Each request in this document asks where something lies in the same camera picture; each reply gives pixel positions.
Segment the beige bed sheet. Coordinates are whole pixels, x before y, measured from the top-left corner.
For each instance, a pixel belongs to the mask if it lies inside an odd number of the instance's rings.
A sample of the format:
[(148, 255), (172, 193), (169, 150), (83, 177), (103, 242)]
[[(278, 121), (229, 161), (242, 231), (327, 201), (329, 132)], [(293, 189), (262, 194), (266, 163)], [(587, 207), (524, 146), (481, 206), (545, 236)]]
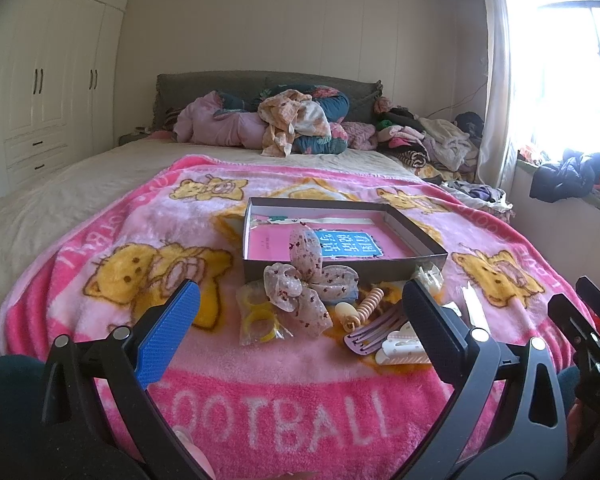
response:
[(241, 164), (306, 167), (417, 182), (414, 171), (374, 151), (263, 157), (245, 148), (144, 139), (39, 177), (0, 198), (0, 307), (17, 278), (56, 240), (178, 159), (204, 155)]

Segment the pink pyjama pile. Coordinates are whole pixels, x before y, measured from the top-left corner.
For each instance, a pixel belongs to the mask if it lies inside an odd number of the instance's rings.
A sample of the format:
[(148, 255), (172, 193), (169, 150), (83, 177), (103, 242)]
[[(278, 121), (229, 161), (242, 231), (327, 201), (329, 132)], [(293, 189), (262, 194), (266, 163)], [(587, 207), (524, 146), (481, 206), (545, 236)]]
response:
[(260, 150), (268, 125), (257, 113), (223, 105), (222, 94), (211, 91), (184, 107), (173, 127), (178, 143)]

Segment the dark clothes on windowsill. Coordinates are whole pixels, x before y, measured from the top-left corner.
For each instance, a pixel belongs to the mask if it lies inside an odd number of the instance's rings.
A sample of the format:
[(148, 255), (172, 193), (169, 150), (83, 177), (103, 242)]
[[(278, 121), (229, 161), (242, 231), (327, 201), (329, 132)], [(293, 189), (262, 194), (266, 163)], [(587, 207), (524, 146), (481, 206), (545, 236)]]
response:
[(545, 203), (600, 194), (600, 153), (567, 150), (558, 162), (535, 170), (529, 196)]

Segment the dark red comb hair clip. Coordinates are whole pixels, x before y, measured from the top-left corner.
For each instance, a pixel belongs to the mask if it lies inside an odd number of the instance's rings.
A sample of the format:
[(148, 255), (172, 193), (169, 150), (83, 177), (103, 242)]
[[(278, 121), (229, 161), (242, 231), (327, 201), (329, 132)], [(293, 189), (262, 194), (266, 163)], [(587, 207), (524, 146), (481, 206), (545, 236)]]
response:
[(357, 356), (369, 356), (382, 346), (390, 333), (407, 322), (407, 316), (400, 304), (395, 304), (373, 322), (354, 330), (343, 337), (344, 345)]

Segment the clothes pile on bed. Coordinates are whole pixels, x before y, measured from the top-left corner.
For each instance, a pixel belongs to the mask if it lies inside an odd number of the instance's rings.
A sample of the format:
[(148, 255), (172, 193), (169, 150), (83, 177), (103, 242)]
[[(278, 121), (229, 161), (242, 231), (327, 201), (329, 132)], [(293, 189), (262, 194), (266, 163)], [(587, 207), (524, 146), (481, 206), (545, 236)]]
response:
[(407, 168), (433, 166), (450, 179), (475, 179), (484, 127), (478, 114), (462, 113), (452, 122), (420, 117), (384, 96), (375, 101), (374, 114), (379, 151)]

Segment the white bead clips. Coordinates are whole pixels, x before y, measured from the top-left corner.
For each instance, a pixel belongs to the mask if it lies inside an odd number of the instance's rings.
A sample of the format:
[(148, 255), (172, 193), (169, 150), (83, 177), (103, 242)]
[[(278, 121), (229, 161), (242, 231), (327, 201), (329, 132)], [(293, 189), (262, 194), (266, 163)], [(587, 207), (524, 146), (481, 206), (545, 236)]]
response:
[(441, 301), (444, 296), (444, 278), (437, 266), (434, 264), (418, 266), (412, 275), (412, 279), (419, 282), (437, 302)]

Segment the orange floral cloth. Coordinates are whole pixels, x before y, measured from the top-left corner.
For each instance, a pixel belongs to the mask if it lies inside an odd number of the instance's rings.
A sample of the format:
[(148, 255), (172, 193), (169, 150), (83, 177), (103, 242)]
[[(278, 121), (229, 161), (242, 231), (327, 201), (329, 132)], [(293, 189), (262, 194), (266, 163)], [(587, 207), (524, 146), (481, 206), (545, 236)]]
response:
[(266, 125), (262, 138), (264, 156), (286, 157), (300, 138), (313, 139), (318, 144), (332, 140), (323, 107), (299, 90), (288, 89), (269, 96), (259, 104), (257, 113)]

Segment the laundry basket with clothes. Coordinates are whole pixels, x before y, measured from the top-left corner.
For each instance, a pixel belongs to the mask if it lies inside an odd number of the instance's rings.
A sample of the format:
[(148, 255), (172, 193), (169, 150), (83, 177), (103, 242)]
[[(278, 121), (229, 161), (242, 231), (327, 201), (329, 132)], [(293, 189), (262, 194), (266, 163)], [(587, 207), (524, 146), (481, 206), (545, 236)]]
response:
[(462, 180), (445, 181), (441, 187), (465, 206), (488, 212), (506, 223), (515, 217), (514, 206), (500, 188)]

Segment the dark grey headboard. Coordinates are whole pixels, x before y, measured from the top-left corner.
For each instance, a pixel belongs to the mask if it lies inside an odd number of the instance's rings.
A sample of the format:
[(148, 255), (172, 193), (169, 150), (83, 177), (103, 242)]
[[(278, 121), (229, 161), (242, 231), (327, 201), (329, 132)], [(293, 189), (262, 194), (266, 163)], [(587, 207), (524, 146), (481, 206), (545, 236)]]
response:
[(279, 84), (322, 84), (345, 94), (350, 102), (346, 122), (372, 122), (374, 103), (382, 95), (382, 81), (363, 82), (324, 75), (267, 72), (266, 70), (206, 70), (157, 76), (151, 128), (161, 130), (169, 110), (182, 110), (212, 90), (253, 102), (261, 92)]

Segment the grey cardboard box tray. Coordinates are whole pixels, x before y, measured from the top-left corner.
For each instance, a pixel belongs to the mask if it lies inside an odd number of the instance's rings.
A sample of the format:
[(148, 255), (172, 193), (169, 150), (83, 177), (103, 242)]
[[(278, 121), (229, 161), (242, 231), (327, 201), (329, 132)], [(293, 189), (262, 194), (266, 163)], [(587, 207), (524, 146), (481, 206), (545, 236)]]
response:
[(242, 231), (246, 281), (262, 278), (270, 264), (290, 261), (290, 236), (298, 226), (314, 231), (325, 266), (350, 266), (368, 282), (406, 280), (419, 266), (442, 269), (448, 258), (433, 237), (390, 205), (255, 197)]

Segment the pink dotted fabric bow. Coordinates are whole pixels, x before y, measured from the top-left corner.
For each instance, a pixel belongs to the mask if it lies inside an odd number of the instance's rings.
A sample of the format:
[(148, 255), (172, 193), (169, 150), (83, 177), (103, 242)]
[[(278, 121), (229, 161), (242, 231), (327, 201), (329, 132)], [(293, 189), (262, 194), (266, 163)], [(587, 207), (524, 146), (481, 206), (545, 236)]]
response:
[(358, 296), (358, 272), (343, 264), (324, 266), (320, 240), (304, 224), (291, 230), (288, 248), (288, 263), (276, 262), (263, 271), (265, 295), (311, 337), (321, 336), (332, 328), (326, 304)]

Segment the white wardrobe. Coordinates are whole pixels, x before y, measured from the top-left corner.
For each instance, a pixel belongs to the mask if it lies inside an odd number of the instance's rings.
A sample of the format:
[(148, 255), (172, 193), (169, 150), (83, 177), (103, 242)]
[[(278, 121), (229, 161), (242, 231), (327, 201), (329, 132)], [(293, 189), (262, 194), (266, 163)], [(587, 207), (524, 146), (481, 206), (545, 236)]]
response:
[(114, 147), (128, 0), (0, 0), (0, 198)]

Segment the clear plastic packet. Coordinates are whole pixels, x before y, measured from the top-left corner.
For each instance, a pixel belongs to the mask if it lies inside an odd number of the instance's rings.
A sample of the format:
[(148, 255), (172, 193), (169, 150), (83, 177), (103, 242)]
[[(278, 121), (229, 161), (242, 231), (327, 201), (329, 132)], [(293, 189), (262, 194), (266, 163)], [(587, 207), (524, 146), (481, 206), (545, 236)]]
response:
[(470, 283), (467, 283), (460, 290), (464, 301), (463, 307), (460, 307), (455, 301), (448, 302), (444, 307), (451, 309), (467, 326), (481, 328), (490, 334), (491, 329), (475, 289)]

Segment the pink cartoon bear blanket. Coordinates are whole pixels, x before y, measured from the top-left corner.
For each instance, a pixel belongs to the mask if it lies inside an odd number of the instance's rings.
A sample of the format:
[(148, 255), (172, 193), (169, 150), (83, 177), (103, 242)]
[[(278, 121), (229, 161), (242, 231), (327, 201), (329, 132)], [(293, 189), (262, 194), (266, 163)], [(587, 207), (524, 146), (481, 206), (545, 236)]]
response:
[(238, 341), (242, 219), (255, 197), (393, 206), (448, 253), (443, 299), (470, 283), (491, 334), (543, 338), (571, 362), (550, 322), (551, 296), (572, 286), (511, 226), (422, 180), (224, 162), (186, 155), (41, 252), (0, 307), (0, 356), (44, 359), (53, 339), (95, 339), (162, 304), (184, 280), (202, 305), (163, 378), (150, 388), (221, 479), (309, 471), (385, 479), (437, 418), (451, 388), (428, 366), (380, 366), (341, 342), (341, 328), (254, 347)]

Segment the white cloud claw clip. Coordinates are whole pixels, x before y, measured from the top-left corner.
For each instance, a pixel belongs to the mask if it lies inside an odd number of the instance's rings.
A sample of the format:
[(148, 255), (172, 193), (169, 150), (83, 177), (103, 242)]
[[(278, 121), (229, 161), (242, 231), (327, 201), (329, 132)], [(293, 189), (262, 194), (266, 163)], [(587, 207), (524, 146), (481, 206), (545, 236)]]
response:
[(410, 322), (391, 332), (375, 354), (380, 366), (428, 365), (430, 359)]

